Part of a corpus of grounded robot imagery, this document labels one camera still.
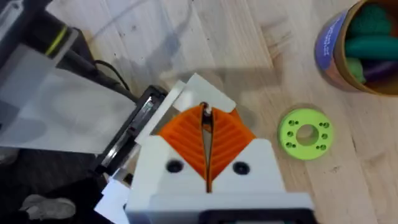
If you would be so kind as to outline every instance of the black dot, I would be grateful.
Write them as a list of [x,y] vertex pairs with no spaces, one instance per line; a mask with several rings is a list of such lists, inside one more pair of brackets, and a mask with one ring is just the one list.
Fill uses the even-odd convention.
[[170,173],[178,173],[182,170],[183,167],[184,165],[182,164],[182,162],[178,160],[171,160],[166,165],[166,169]]
[[239,175],[247,175],[250,172],[250,167],[245,162],[235,162],[233,165],[234,172]]

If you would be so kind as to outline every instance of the green disc with holes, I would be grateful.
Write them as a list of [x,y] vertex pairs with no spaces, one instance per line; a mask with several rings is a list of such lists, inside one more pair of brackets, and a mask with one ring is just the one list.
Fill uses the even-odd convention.
[[316,159],[329,150],[333,142],[333,126],[317,110],[297,109],[280,122],[278,138],[280,145],[294,158]]

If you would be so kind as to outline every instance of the sneaker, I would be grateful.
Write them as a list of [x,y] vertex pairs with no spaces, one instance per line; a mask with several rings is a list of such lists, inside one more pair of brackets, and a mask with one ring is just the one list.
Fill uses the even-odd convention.
[[29,214],[30,220],[65,219],[76,213],[75,204],[66,198],[45,198],[40,195],[30,195],[22,204],[22,208]]

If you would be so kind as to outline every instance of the orange ribbed fin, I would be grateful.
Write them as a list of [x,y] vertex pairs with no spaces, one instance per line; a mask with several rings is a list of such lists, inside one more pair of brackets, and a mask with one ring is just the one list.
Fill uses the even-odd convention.
[[202,133],[204,105],[186,110],[174,117],[159,132],[205,180],[206,156]]
[[225,113],[212,108],[213,138],[211,141],[208,180],[214,180],[226,166],[253,140],[255,135],[243,125],[236,110]]

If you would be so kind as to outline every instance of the wooden table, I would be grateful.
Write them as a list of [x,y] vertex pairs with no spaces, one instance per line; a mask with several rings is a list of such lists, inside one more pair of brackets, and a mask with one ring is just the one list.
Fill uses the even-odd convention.
[[[288,191],[312,195],[322,223],[398,223],[398,101],[329,85],[313,49],[323,24],[356,0],[55,0],[49,9],[83,30],[97,59],[134,93],[169,89],[198,72],[238,104],[247,126],[273,143]],[[331,150],[298,161],[278,148],[281,116],[322,110]]]

